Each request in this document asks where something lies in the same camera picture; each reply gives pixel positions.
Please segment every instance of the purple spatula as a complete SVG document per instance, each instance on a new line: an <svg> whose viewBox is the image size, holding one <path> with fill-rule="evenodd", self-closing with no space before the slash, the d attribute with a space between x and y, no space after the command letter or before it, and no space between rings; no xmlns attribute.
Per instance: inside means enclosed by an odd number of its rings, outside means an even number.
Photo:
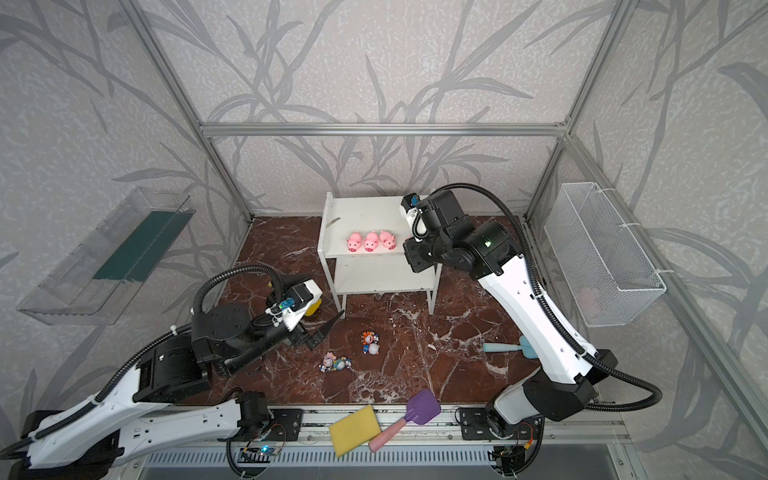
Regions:
<svg viewBox="0 0 768 480"><path fill-rule="evenodd" d="M437 402L437 399L429 389L423 389L408 401L408 405L406 405L406 416L391 424L387 430L379 433L376 438L368 443L368 448L371 449L371 452L376 453L385 443L395 436L402 427L406 426L407 422L424 425L429 420L434 419L438 413L440 413L440 404Z"/></svg>

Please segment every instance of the pink pig toy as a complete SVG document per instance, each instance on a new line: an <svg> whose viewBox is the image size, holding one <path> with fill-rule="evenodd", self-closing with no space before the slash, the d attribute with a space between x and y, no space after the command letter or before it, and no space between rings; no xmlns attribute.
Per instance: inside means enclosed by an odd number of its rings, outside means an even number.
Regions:
<svg viewBox="0 0 768 480"><path fill-rule="evenodd" d="M376 232L366 235L366 251L373 252L379 246L379 236Z"/></svg>
<svg viewBox="0 0 768 480"><path fill-rule="evenodd" d="M382 241L382 245L390 250L395 249L395 236L392 235L390 232L384 230L379 235L379 238Z"/></svg>
<svg viewBox="0 0 768 480"><path fill-rule="evenodd" d="M350 252L356 252L359 250L362 246L362 235L360 235L359 232L355 232L352 235L349 235L349 238L346 239L346 246L349 248Z"/></svg>

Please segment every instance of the gray wall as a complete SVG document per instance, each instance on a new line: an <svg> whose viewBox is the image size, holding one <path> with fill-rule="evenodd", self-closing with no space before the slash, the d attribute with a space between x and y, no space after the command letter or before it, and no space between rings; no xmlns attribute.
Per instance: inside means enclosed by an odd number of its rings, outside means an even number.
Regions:
<svg viewBox="0 0 768 480"><path fill-rule="evenodd" d="M0 5L0 442L33 409L69 407L171 324L237 255L245 223L112 2ZM16 310L136 186L197 210L112 326ZM3 462L0 470L7 468Z"/></svg>
<svg viewBox="0 0 768 480"><path fill-rule="evenodd" d="M141 0L210 122L559 122L614 0ZM319 213L325 193L493 189L523 211L550 138L220 139L260 213ZM470 212L496 210L476 195Z"/></svg>
<svg viewBox="0 0 768 480"><path fill-rule="evenodd" d="M576 134L704 312L768 392L768 3L641 2ZM577 315L541 230L566 155L532 220L564 308ZM624 414L650 478L765 478L768 458L662 297L626 326L591 329L629 373L664 391ZM607 399L641 392L601 385Z"/></svg>

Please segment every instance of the teal handle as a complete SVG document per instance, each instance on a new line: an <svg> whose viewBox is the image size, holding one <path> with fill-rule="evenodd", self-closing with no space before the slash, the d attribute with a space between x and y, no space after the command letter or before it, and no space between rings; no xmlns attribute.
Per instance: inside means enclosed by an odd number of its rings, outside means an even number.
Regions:
<svg viewBox="0 0 768 480"><path fill-rule="evenodd" d="M520 350L519 345L513 345L511 343L483 343L482 351L486 353L496 352L517 352Z"/></svg>

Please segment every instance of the toy figure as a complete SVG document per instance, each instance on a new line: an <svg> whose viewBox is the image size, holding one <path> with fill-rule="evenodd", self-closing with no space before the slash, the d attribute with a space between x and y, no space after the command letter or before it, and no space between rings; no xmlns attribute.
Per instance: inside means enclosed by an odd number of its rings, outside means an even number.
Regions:
<svg viewBox="0 0 768 480"><path fill-rule="evenodd" d="M329 370L344 370L347 367L350 367L352 365L352 362L349 361L348 358L345 356L336 358L335 355L333 355L331 352L326 353L326 355L323 357L323 363L320 364L320 372L328 372Z"/></svg>
<svg viewBox="0 0 768 480"><path fill-rule="evenodd" d="M379 239L382 241L382 245L389 249L394 250L395 249L395 236L392 235L390 232L383 230L381 232L381 235L379 235Z"/></svg>
<svg viewBox="0 0 768 480"><path fill-rule="evenodd" d="M361 338L363 345L379 342L379 336L374 332L363 332Z"/></svg>
<svg viewBox="0 0 768 480"><path fill-rule="evenodd" d="M349 248L350 252L356 252L360 249L362 246L362 235L360 235L359 232L355 232L352 235L349 235L349 238L346 240L346 247Z"/></svg>
<svg viewBox="0 0 768 480"><path fill-rule="evenodd" d="M376 355L379 353L379 336L374 332L363 332L362 338L362 352Z"/></svg>
<svg viewBox="0 0 768 480"><path fill-rule="evenodd" d="M379 246L379 236L376 232L366 235L366 251L373 252Z"/></svg>
<svg viewBox="0 0 768 480"><path fill-rule="evenodd" d="M362 346L362 352L363 353L370 353L371 355L378 355L379 354L379 344L378 343L370 343Z"/></svg>

